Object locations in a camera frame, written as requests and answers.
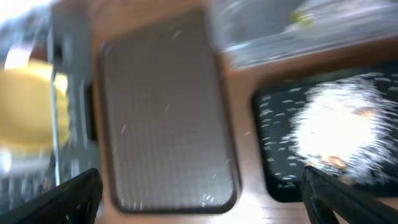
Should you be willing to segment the yellow green snack wrapper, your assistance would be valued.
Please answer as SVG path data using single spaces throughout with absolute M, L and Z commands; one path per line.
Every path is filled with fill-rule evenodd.
M 312 26 L 316 19 L 312 11 L 306 10 L 292 11 L 290 18 L 293 24 L 301 27 Z

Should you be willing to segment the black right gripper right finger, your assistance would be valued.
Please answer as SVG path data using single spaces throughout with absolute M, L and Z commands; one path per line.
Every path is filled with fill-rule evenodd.
M 397 210 L 340 180 L 306 166 L 300 192 L 312 224 L 338 223 L 338 214 L 348 223 L 397 223 Z

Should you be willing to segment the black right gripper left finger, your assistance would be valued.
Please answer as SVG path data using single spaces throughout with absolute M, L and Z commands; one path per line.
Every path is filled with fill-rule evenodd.
M 100 172 L 90 168 L 26 204 L 1 215 L 1 224 L 94 224 L 103 197 Z

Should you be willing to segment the yellow plate with crumbs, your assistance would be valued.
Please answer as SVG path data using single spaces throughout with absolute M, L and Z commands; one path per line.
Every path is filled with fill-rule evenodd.
M 29 154 L 52 150 L 52 69 L 31 60 L 1 70 L 1 147 Z

